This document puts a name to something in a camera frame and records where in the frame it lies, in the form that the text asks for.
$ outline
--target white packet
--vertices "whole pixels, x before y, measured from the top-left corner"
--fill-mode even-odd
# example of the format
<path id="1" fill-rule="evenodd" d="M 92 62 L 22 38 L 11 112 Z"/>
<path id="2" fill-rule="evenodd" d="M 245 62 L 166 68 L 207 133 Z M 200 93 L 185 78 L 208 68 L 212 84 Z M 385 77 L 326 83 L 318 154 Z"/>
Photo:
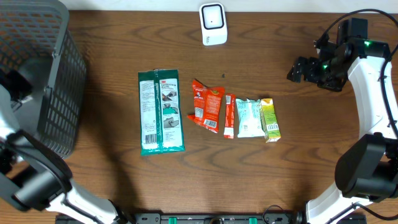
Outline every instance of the white packet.
<path id="1" fill-rule="evenodd" d="M 238 138 L 264 137 L 266 134 L 261 127 L 260 100 L 236 99 L 236 107 L 239 116 Z"/>

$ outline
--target brown wooden surface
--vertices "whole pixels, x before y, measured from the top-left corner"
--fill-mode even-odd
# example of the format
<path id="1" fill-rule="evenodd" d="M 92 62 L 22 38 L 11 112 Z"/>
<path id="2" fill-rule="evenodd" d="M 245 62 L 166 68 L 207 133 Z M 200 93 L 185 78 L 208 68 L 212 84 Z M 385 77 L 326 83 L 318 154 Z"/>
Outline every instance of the brown wooden surface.
<path id="1" fill-rule="evenodd" d="M 67 160 L 75 179 L 131 212 L 303 209 L 333 182 L 338 158 L 359 133 L 351 84 L 332 93 L 286 80 L 298 56 L 316 55 L 312 41 L 338 16 L 227 13 L 227 43 L 205 47 L 197 12 L 71 12 L 70 30 L 89 71 L 76 151 Z M 398 31 L 387 19 L 361 17 L 369 19 L 370 38 L 395 46 Z M 154 68 L 179 69 L 186 151 L 142 157 L 137 73 Z M 282 139 L 224 139 L 224 105 L 220 133 L 195 125 L 185 117 L 193 112 L 194 78 L 238 98 L 272 97 Z M 386 200 L 371 208 L 394 215 L 397 205 Z M 0 214 L 2 224 L 53 223 L 55 216 L 20 213 L 4 201 Z"/>

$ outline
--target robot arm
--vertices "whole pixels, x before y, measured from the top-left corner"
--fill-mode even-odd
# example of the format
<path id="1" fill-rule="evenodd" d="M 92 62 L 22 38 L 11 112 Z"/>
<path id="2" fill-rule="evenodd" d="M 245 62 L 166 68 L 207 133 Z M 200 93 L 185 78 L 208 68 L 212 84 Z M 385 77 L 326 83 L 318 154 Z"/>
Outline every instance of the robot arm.
<path id="1" fill-rule="evenodd" d="M 337 163 L 335 183 L 306 204 L 307 223 L 336 223 L 357 209 L 385 198 L 397 197 L 397 136 L 387 115 L 382 95 L 384 82 L 393 118 L 398 107 L 391 83 L 391 63 L 380 79 L 390 55 L 386 43 L 368 40 L 367 20 L 352 18 L 339 24 L 337 43 L 315 42 L 319 58 L 298 58 L 287 78 L 300 82 L 301 76 L 320 88 L 341 91 L 351 82 L 359 116 L 359 141 Z M 381 162 L 386 153 L 389 162 Z"/>
<path id="2" fill-rule="evenodd" d="M 19 130 L 18 120 L 11 108 L 11 100 L 19 97 L 19 91 L 4 82 L 1 84 L 0 197 L 21 211 L 46 209 L 82 223 L 134 223 L 112 202 L 98 198 L 76 184 L 69 167 L 56 153 Z M 11 171 L 11 165 L 21 160 L 30 166 L 9 179 L 6 174 Z"/>

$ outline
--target yellow juice box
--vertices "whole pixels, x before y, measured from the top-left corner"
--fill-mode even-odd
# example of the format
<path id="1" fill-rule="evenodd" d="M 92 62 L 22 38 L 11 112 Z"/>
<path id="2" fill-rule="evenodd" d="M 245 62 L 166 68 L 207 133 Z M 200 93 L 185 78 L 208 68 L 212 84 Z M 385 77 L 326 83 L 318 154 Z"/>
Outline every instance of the yellow juice box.
<path id="1" fill-rule="evenodd" d="M 274 102 L 272 98 L 262 99 L 261 105 L 261 124 L 262 130 L 265 132 L 266 142 L 275 142 L 280 139 L 278 122 L 275 116 Z"/>

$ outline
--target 3m package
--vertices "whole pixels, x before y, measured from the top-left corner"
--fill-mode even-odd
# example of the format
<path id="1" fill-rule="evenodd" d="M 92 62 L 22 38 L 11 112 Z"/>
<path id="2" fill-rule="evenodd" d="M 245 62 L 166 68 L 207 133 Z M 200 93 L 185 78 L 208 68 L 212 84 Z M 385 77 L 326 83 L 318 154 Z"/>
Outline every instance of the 3m package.
<path id="1" fill-rule="evenodd" d="M 197 80 L 192 82 L 192 88 L 195 114 L 188 115 L 188 118 L 196 124 L 218 133 L 218 116 L 225 89 L 223 87 L 207 88 Z"/>
<path id="2" fill-rule="evenodd" d="M 236 107 L 239 116 L 238 138 L 264 137 L 260 118 L 260 100 L 236 99 Z"/>
<path id="3" fill-rule="evenodd" d="M 177 70 L 138 73 L 141 155 L 184 151 Z"/>

